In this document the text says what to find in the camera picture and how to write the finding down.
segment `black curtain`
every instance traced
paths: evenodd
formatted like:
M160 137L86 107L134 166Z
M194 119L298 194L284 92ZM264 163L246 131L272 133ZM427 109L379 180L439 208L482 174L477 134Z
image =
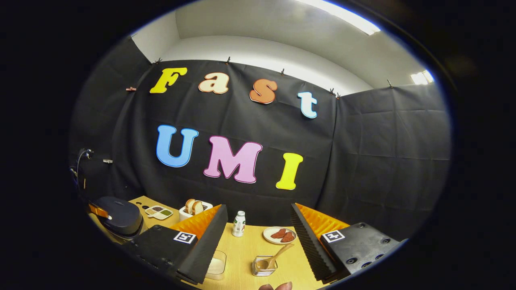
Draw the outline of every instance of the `black curtain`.
M187 68L164 93L149 93L165 68ZM202 92L204 76L229 76L224 94ZM276 99L249 99L256 80L277 83ZM135 92L127 92L128 87ZM317 99L314 119L300 110L299 92ZM170 154L182 150L181 129L199 132L189 162L173 168L156 156L158 126L174 126ZM256 182L210 178L211 136L226 137L233 154L246 142L263 146ZM410 237L433 208L450 154L450 120L435 84L375 89L336 99L326 89L281 73L224 61L178 60L152 64L132 40L116 48L88 79L72 120L70 158L79 148L91 198L141 195L180 208L195 198L224 203L232 219L245 211L252 225L289 225L292 202L347 223L367 222L395 239ZM296 188L276 188L283 154L303 156ZM112 164L102 159L112 159Z
M164 93L149 93L165 68L187 68ZM204 76L212 72L230 77L224 94L201 92ZM277 83L276 99L261 104L249 99L256 80L265 78ZM305 117L300 110L298 92L309 91L317 98L313 106L317 118ZM232 220L237 211L245 211L248 224L289 225L289 204L299 202L315 207L328 168L335 120L335 97L329 91L281 73L239 63L209 60L164 61L153 65L128 100L123 110L119 136L115 136L114 172L119 190L140 192L148 197L181 208L186 200L195 198L213 205L224 203ZM162 164L156 157L157 128L174 126L170 154L179 156L182 150L181 129L199 132L193 141L189 162L178 168ZM256 182L241 183L234 179L210 178L203 174L208 168L211 136L229 140L233 154L245 142L263 146L258 154ZM291 152L303 156L296 174L296 188L276 188L285 160Z
M81 148L94 151L90 160L83 157L79 164L79 178L86 177L86 189L81 187L81 192L91 200L115 194L109 178L110 164L103 159L112 159L114 130L132 95L125 89L136 87L149 68L150 62L127 38L100 60L77 98L70 121L69 162L70 166L77 165ZM129 195L118 197L127 199Z
M410 237L446 181L451 120L435 83L350 94L337 101L330 167L317 209Z

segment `fluorescent light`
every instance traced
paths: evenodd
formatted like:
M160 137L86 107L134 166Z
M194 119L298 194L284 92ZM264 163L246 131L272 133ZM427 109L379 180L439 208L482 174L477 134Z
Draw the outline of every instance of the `fluorescent light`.
M416 85L428 85L429 83L433 83L433 77L428 71L411 74L410 77Z
M423 73L411 74L410 77L416 85L428 85L428 81L426 80Z
M338 18L348 22L349 24L355 26L361 31L365 32L367 35L371 35L373 33L379 32L380 29L374 25L373 23L363 19L362 17L356 15L355 13L348 11L340 6L322 1L322 0L296 0L313 7L324 10L331 15L337 16Z
M432 83L432 82L433 82L433 77L432 77L432 75L431 75L428 71L424 71L424 72L423 72L423 75L425 76L426 80L427 80L429 83Z

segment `white bottle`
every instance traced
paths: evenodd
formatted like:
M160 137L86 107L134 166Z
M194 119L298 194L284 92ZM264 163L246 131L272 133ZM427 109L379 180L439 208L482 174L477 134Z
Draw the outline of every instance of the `white bottle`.
M233 222L233 235L235 237L241 237L244 235L244 229L246 228L246 213L238 211Z

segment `letter u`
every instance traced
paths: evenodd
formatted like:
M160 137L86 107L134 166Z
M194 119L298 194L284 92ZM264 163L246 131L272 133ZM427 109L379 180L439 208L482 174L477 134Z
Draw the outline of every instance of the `letter u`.
M181 135L183 135L183 147L181 148L181 155L178 157L170 155L170 144L172 142L172 135L177 132L176 128L169 125L160 125L158 127L158 132L156 156L159 161L170 167L185 166L190 161L192 144L194 142L194 138L199 135L199 132L188 128L181 130Z

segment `pink letter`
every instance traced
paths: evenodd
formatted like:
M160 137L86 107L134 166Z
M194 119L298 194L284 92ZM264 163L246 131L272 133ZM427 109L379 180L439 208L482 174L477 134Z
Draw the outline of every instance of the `pink letter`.
M235 180L243 183L255 183L254 167L258 153L262 146L255 142L246 142L242 148L233 155L229 146L229 140L222 136L212 136L209 138L212 144L212 155L209 158L208 168L204 170L204 175L217 178L220 177L219 161L226 179L230 178L240 165Z

